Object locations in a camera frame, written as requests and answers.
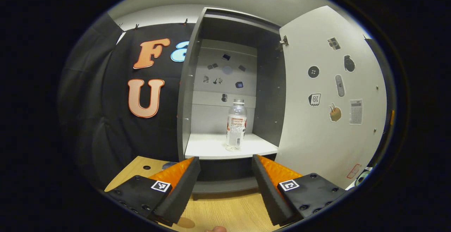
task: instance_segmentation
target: cabinet door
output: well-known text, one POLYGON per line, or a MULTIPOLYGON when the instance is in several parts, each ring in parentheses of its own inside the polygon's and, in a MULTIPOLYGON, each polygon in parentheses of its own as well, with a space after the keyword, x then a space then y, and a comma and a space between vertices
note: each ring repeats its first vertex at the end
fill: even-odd
POLYGON ((379 64, 364 35, 328 6, 280 28, 284 36, 285 119, 276 162, 346 188, 371 160, 384 129, 379 64), (360 99, 361 114, 351 107, 360 99), (361 124, 354 124, 360 115, 361 124))
POLYGON ((194 76, 196 74, 197 60, 202 41, 199 38, 204 8, 194 26, 190 43, 185 55, 185 61, 180 77, 179 100, 177 106, 177 145, 179 161, 185 160, 185 150, 191 134, 191 107, 193 105, 194 76))

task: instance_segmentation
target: cabinet shelf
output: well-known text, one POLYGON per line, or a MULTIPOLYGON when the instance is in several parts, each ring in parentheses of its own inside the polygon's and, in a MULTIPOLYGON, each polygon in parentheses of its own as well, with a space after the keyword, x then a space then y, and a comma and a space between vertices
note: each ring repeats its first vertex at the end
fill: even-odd
POLYGON ((267 155, 277 153, 277 146, 258 137, 246 134, 241 150, 231 152, 226 150, 226 134, 196 134, 191 133, 186 147, 185 158, 194 156, 201 160, 224 160, 249 158, 254 154, 267 155))

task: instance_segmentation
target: black fabric backdrop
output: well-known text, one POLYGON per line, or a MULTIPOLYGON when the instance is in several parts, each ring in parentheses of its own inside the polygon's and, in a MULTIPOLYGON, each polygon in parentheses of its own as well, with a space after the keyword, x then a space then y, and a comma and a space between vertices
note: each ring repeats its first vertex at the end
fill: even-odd
POLYGON ((171 60, 176 44, 188 41, 194 24, 146 26, 123 33, 108 14, 83 34, 63 68, 58 115, 66 148, 96 187, 109 182, 137 155, 178 161, 177 102, 182 62, 171 60), (145 41, 169 38, 154 65, 133 69, 145 41), (140 102, 149 105, 150 79, 162 79, 160 106, 151 118, 139 118, 128 107, 130 79, 142 79, 140 102))

